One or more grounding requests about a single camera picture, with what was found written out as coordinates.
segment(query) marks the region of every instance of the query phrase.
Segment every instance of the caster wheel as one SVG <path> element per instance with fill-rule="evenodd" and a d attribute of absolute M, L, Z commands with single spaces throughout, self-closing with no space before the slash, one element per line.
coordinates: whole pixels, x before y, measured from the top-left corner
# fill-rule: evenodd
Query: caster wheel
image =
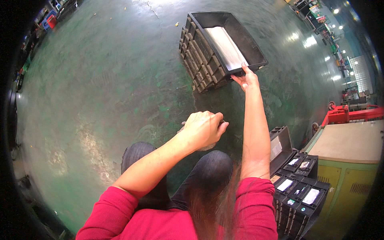
<path fill-rule="evenodd" d="M 319 129 L 319 124 L 317 122 L 312 123 L 312 130 L 317 132 L 318 129 Z"/>
<path fill-rule="evenodd" d="M 328 103 L 328 109 L 329 109 L 329 110 L 333 110 L 333 109 L 334 109 L 333 106 L 335 106 L 335 105 L 336 105 L 336 104 L 335 104 L 334 101 L 330 101 L 330 102 Z"/>

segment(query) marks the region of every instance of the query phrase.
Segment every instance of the black plastic crate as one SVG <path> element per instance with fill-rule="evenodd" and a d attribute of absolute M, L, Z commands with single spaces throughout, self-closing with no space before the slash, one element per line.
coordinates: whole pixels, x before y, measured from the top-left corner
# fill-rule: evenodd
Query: black plastic crate
<path fill-rule="evenodd" d="M 329 184 L 319 182 L 287 170 L 279 170 L 275 185 L 274 203 L 279 237 L 300 239 L 312 227 L 324 205 Z M 292 183 L 284 191 L 277 188 L 290 179 Z"/>
<path fill-rule="evenodd" d="M 236 76 L 245 74 L 242 68 L 229 71 L 223 64 L 223 59 L 204 30 L 216 26 L 225 28 L 252 71 L 257 71 L 268 64 L 254 39 L 231 13 L 189 12 L 186 25 L 181 32 L 179 53 L 195 88 L 200 93 L 230 83 L 231 74 Z"/>
<path fill-rule="evenodd" d="M 296 172 L 296 170 L 299 168 L 299 166 L 305 160 L 306 157 L 307 157 L 306 152 L 296 153 L 296 155 L 285 164 L 283 169 L 288 170 L 290 172 Z"/>
<path fill-rule="evenodd" d="M 281 169 L 292 157 L 298 153 L 297 150 L 292 149 L 291 138 L 289 136 L 289 130 L 287 126 L 275 127 L 269 132 L 271 140 L 271 158 L 273 158 L 272 144 L 276 141 L 280 142 L 281 152 L 271 159 L 269 172 L 270 176 L 273 176 L 279 169 Z"/>
<path fill-rule="evenodd" d="M 307 155 L 295 173 L 317 179 L 318 160 L 319 156 Z"/>
<path fill-rule="evenodd" d="M 237 20 L 237 18 L 229 12 L 189 12 L 186 27 L 191 29 L 191 35 L 197 37 L 201 47 L 205 48 L 206 60 L 209 61 L 213 53 L 218 57 L 225 75 L 230 78 L 231 74 L 242 76 L 245 74 L 241 68 L 228 71 L 218 51 L 212 44 L 210 38 L 205 32 L 205 28 L 213 28 L 216 26 L 223 27 L 233 42 L 239 48 L 244 58 L 249 64 L 249 69 L 257 71 L 261 66 L 268 64 L 264 54 L 258 47 L 256 41 L 249 34 L 248 30 Z"/>

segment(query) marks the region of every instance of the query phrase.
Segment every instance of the factory floor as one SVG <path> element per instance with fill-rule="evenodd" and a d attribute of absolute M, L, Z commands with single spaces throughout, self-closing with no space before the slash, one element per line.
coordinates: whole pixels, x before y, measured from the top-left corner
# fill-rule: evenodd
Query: factory floor
<path fill-rule="evenodd" d="M 339 104 L 344 80 L 330 47 L 284 0 L 85 0 L 40 43 L 17 98 L 18 161 L 74 233 L 120 176 L 125 148 L 161 146 L 192 112 L 222 112 L 230 125 L 215 149 L 241 158 L 244 93 L 235 82 L 193 92 L 182 65 L 190 11 L 228 11 L 244 24 L 269 61 L 257 71 L 269 129 L 288 126 L 293 147 L 329 101 Z M 171 170 L 170 194 L 203 154 Z"/>

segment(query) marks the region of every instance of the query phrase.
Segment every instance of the long hair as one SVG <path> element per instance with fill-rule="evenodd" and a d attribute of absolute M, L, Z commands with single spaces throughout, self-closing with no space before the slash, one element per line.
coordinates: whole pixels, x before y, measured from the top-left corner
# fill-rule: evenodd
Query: long hair
<path fill-rule="evenodd" d="M 236 190 L 240 178 L 241 165 L 234 164 L 232 176 L 227 186 L 216 192 L 186 189 L 185 197 L 194 228 L 199 240 L 231 240 L 234 236 L 233 211 Z"/>

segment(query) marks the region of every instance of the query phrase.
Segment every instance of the woman's right hand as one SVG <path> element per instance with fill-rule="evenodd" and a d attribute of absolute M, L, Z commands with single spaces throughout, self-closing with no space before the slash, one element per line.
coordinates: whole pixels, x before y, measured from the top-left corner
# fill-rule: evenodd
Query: woman's right hand
<path fill-rule="evenodd" d="M 178 135 L 193 146 L 194 150 L 206 147 L 219 141 L 229 123 L 224 122 L 219 126 L 223 119 L 222 113 L 213 114 L 209 111 L 192 113 L 187 119 L 184 130 Z"/>
<path fill-rule="evenodd" d="M 242 62 L 241 66 L 245 72 L 245 76 L 236 77 L 235 75 L 231 75 L 232 79 L 235 80 L 241 86 L 242 90 L 245 93 L 247 92 L 247 89 L 259 88 L 260 86 L 257 75 L 252 72 L 252 70 L 249 69 L 244 62 Z"/>

